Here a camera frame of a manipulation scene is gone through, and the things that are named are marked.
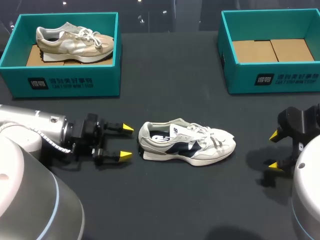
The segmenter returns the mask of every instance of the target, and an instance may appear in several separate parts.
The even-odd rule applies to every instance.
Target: teal box
[[[37,27],[55,29],[66,22],[113,37],[112,64],[26,66]],[[117,12],[21,14],[0,60],[0,74],[14,98],[118,96],[121,55]],[[33,89],[33,81],[42,87]]]
[[[232,41],[304,39],[314,61],[240,63]],[[317,9],[222,11],[218,51],[230,94],[320,91]]]

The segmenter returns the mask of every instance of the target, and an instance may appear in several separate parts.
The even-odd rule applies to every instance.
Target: sneaker
[[[76,60],[95,63],[108,58],[114,50],[114,39],[69,22],[56,29],[38,27],[36,43],[44,62]]]
[[[181,159],[193,166],[221,161],[236,147],[230,133],[181,118],[165,123],[146,122],[140,129],[138,142],[139,153],[145,160]]]

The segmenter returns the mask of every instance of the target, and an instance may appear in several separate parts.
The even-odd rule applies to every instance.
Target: black background
[[[87,113],[135,129],[132,139],[109,141],[110,150],[133,152],[131,164],[96,169],[84,158],[80,171],[52,171],[80,198],[84,240],[294,240],[292,180],[257,183],[269,159],[284,158],[291,141],[269,142],[278,113],[307,109],[317,93],[229,95],[216,49],[216,32],[123,34],[120,98],[13,101],[0,79],[0,104],[66,115]],[[237,146],[227,159],[205,167],[138,155],[142,124],[183,118],[226,130]]]

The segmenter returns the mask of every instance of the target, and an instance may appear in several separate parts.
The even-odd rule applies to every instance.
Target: cardboard box
[[[222,11],[218,51],[228,92],[320,91],[317,9]]]
[[[113,58],[93,64],[44,63],[38,56],[36,29],[66,22],[114,38]],[[21,14],[0,60],[0,74],[14,98],[118,96],[122,41],[117,12]]]

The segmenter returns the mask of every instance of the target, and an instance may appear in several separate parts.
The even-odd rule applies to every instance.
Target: shoe tongue
[[[170,124],[170,138],[175,138],[178,134],[183,134],[190,137],[202,136],[201,133],[194,132],[186,127]]]

